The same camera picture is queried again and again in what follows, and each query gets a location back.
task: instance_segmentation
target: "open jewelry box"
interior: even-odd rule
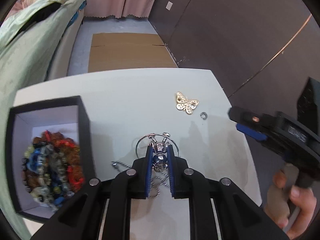
[[[60,132],[79,144],[84,181],[95,178],[91,150],[90,120],[80,96],[34,102],[10,109],[5,138],[5,164],[9,192],[15,211],[34,221],[46,222],[54,213],[45,203],[34,201],[22,183],[24,152],[34,137],[45,130]]]

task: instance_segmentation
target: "tabletop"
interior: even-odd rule
[[[176,108],[178,91],[199,101],[191,115]],[[82,97],[91,122],[92,154],[101,181],[117,175],[111,161],[132,165],[142,136],[167,132],[190,168],[210,179],[230,178],[261,204],[247,141],[229,120],[231,105],[211,71],[144,68],[69,76],[19,90],[14,106],[75,95]],[[207,113],[206,120],[201,112]],[[148,142],[138,148],[141,157]],[[31,233],[41,225],[25,221]],[[189,208],[188,200],[174,200],[161,186],[155,199],[132,200],[130,239],[164,238],[190,238]]]

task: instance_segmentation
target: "floor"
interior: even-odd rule
[[[93,34],[127,32],[157,34],[150,22],[145,18],[84,18],[72,49],[68,76],[88,72],[89,54]]]

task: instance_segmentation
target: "butterfly brooch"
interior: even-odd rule
[[[181,92],[177,92],[177,109],[186,111],[187,114],[192,114],[199,104],[198,100],[188,100]]]

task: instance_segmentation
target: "wall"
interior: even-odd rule
[[[210,69],[232,105],[296,117],[307,77],[320,81],[320,29],[309,16],[301,0],[156,0],[149,20],[178,66]],[[248,143],[265,201],[283,162]]]

